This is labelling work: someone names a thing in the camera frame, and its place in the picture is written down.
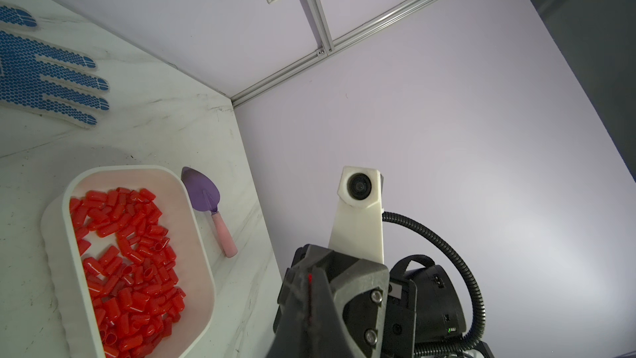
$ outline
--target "camera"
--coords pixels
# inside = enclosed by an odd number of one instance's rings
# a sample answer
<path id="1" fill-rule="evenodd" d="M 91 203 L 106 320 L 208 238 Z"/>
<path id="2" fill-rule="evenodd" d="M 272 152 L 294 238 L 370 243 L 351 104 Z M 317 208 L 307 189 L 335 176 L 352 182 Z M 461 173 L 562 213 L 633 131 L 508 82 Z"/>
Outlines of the camera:
<path id="1" fill-rule="evenodd" d="M 345 166 L 338 197 L 329 249 L 384 264 L 380 172 Z"/>
<path id="2" fill-rule="evenodd" d="M 371 179 L 364 173 L 356 173 L 346 183 L 349 195 L 356 200 L 366 199 L 371 194 Z"/>

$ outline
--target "lavender wall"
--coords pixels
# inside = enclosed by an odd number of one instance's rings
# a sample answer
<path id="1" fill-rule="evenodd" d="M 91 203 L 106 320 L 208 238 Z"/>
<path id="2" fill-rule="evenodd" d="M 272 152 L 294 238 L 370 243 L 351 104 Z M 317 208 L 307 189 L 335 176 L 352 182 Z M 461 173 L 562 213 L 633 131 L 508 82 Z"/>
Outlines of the lavender wall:
<path id="1" fill-rule="evenodd" d="M 497 357 L 636 349 L 636 185 L 529 0 L 440 0 L 237 109 L 281 272 L 346 164 L 469 263 Z M 425 253 L 386 224 L 386 263 Z M 469 300 L 454 271 L 464 311 Z"/>

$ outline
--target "metal frame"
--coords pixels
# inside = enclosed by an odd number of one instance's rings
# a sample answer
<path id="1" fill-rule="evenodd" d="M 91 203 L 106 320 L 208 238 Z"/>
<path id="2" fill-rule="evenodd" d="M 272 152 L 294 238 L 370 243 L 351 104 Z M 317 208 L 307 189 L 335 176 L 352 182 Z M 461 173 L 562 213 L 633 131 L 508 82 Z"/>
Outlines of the metal frame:
<path id="1" fill-rule="evenodd" d="M 331 32 L 329 32 L 327 19 L 324 17 L 322 4 L 320 0 L 307 0 L 307 3 L 309 4 L 309 10 L 312 12 L 312 17 L 314 18 L 314 25 L 318 29 L 318 35 L 320 35 L 322 49 L 329 54 L 333 51 L 333 39 L 331 38 Z"/>
<path id="2" fill-rule="evenodd" d="M 260 94 L 263 94 L 272 87 L 288 80 L 289 78 L 298 75 L 300 72 L 313 67 L 332 54 L 353 46 L 361 40 L 368 38 L 374 33 L 383 30 L 394 22 L 428 6 L 436 0 L 405 0 L 401 4 L 393 7 L 391 10 L 383 13 L 373 20 L 368 21 L 367 23 L 362 24 L 360 27 L 355 28 L 334 41 L 331 41 L 331 35 L 329 33 L 327 21 L 324 18 L 324 12 L 322 11 L 320 0 L 307 1 L 310 4 L 312 16 L 316 26 L 318 27 L 319 35 L 322 40 L 322 48 L 233 96 L 232 104 L 235 108 L 240 107 L 244 103 L 256 98 Z"/>

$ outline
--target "white table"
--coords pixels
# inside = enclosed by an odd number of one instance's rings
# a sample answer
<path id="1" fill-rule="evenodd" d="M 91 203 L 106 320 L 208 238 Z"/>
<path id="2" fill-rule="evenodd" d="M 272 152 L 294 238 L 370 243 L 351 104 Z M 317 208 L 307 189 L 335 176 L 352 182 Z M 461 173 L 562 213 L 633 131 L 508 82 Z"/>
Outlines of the white table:
<path id="1" fill-rule="evenodd" d="M 46 205 L 82 171 L 157 164 L 206 173 L 238 255 L 197 213 L 217 300 L 189 357 L 264 357 L 281 279 L 230 100 L 51 0 L 0 0 L 36 16 L 30 35 L 85 52 L 111 86 L 92 130 L 0 107 L 0 355 L 68 357 L 39 231 Z"/>

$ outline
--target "camera lens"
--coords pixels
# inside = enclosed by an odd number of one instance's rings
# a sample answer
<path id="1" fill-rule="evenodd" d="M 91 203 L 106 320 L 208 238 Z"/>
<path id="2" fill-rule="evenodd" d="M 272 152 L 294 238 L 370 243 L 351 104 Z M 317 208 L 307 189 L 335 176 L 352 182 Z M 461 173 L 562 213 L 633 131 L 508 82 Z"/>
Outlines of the camera lens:
<path id="1" fill-rule="evenodd" d="M 356 200 L 366 199 L 371 194 L 371 179 L 366 174 L 356 173 L 349 178 L 347 184 L 349 195 Z"/>

